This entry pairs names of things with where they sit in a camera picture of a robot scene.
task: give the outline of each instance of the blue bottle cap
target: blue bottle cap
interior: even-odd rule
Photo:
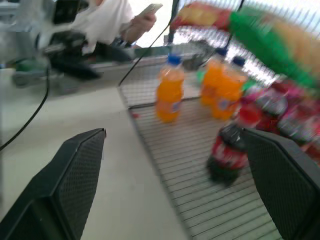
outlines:
[[[232,63],[242,68],[246,63],[246,60],[241,56],[235,56]]]
[[[178,66],[181,64],[181,57],[177,55],[169,54],[167,63],[174,66]]]
[[[228,52],[227,49],[222,48],[222,47],[217,47],[215,49],[215,53],[219,54],[220,56],[223,56],[223,57],[227,56],[227,52]]]

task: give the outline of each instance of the person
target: person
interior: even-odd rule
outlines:
[[[86,35],[88,45],[110,45],[120,38],[127,45],[149,32],[156,22],[154,13],[133,15],[128,0],[86,0],[88,9],[77,14],[71,28]]]

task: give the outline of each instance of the hand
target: hand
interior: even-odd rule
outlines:
[[[157,21],[154,13],[148,13],[144,16],[136,16],[132,19],[131,24],[134,28],[137,28],[144,32],[149,32]]]

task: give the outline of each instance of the orange liquid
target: orange liquid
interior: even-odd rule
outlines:
[[[177,119],[183,98],[184,72],[178,68],[163,69],[159,76],[161,83],[156,91],[156,115],[162,122],[170,123]]]
[[[240,73],[225,68],[221,76],[212,104],[212,116],[216,119],[228,120],[235,113],[242,96],[242,87],[246,77]]]
[[[210,60],[206,65],[200,101],[204,106],[211,106],[214,101],[215,91],[220,84],[223,64],[217,60]]]

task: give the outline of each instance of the red snack bag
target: red snack bag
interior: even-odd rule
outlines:
[[[171,23],[173,30],[182,26],[228,30],[232,11],[195,1],[184,6]]]

